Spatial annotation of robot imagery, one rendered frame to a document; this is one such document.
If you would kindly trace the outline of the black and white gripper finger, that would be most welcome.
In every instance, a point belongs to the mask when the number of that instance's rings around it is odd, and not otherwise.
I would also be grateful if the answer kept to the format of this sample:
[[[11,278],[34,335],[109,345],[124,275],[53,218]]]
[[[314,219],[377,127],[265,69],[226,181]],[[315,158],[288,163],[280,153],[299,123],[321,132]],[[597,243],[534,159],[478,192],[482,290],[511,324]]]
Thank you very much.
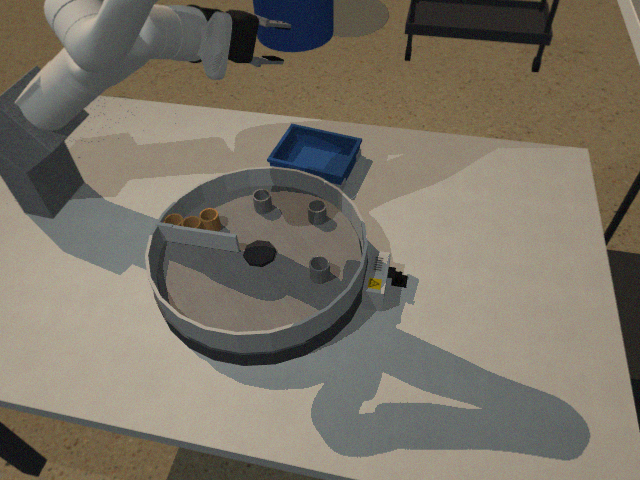
[[[261,64],[283,64],[283,63],[284,63],[284,60],[276,56],[262,56],[262,57],[253,57],[252,61],[249,64],[252,64],[256,67],[261,67]]]
[[[250,12],[248,12],[248,13],[250,13]],[[253,14],[253,13],[250,13],[250,14]],[[291,25],[288,24],[288,23],[285,23],[285,22],[282,22],[282,21],[269,20],[269,19],[263,18],[261,16],[258,16],[256,14],[253,14],[253,15],[258,17],[259,25],[261,25],[261,26],[274,27],[274,28],[277,28],[277,29],[287,29],[287,30],[290,30],[290,28],[291,28]]]

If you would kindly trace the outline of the steel bushing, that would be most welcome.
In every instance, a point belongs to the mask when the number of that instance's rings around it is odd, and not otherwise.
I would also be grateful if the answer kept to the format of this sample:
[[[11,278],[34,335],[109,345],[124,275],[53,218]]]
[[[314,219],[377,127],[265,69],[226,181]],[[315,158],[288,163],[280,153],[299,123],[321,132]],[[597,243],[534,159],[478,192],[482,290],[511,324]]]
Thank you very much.
[[[267,189],[258,189],[253,193],[255,211],[259,214],[267,214],[272,210],[271,193]]]
[[[323,284],[330,278],[330,261],[325,256],[317,255],[311,258],[309,262],[309,269],[310,278],[314,283]]]
[[[308,203],[308,220],[313,225],[326,222],[326,203],[323,200],[314,199]]]

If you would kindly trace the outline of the bronze bushing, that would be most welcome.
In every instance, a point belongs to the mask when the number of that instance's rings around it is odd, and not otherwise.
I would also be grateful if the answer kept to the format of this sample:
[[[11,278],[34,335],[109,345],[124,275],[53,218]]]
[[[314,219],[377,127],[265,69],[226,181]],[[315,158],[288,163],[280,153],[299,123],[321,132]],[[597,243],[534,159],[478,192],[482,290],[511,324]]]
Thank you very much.
[[[197,228],[197,229],[203,229],[202,227],[202,223],[200,218],[196,217],[196,216],[189,216],[186,217],[183,221],[182,221],[182,226],[184,227],[191,227],[191,228]]]
[[[181,221],[181,222],[180,222]],[[164,223],[182,226],[183,217],[180,214],[170,214],[164,219]]]
[[[220,231],[221,223],[216,209],[207,208],[202,210],[199,214],[199,218],[204,230]]]

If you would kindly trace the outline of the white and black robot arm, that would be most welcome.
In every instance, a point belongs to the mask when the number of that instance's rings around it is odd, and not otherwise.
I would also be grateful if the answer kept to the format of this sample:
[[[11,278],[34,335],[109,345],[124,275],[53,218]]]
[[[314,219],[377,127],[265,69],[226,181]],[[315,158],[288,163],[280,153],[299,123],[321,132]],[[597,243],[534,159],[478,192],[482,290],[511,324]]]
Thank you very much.
[[[150,59],[173,58],[181,25],[157,1],[45,0],[45,17],[64,48],[15,101],[26,119],[58,130]]]

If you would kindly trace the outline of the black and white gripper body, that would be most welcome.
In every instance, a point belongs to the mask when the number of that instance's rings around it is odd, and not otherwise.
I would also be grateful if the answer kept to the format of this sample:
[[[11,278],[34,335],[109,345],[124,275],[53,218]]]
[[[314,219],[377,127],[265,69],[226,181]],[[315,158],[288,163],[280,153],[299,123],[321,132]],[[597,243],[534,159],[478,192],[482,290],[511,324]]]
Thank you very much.
[[[252,61],[259,26],[257,16],[239,10],[224,13],[197,5],[168,7],[176,13],[182,30],[179,51],[169,60],[202,62],[211,80],[224,78],[228,60]]]

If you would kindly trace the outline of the blue square tray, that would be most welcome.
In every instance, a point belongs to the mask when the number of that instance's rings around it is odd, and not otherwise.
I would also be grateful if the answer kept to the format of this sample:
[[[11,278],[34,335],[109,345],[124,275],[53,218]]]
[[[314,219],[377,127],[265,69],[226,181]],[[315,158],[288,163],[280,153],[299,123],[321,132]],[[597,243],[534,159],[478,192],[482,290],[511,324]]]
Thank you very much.
[[[270,167],[297,169],[342,191],[361,156],[362,138],[291,124],[270,154]]]

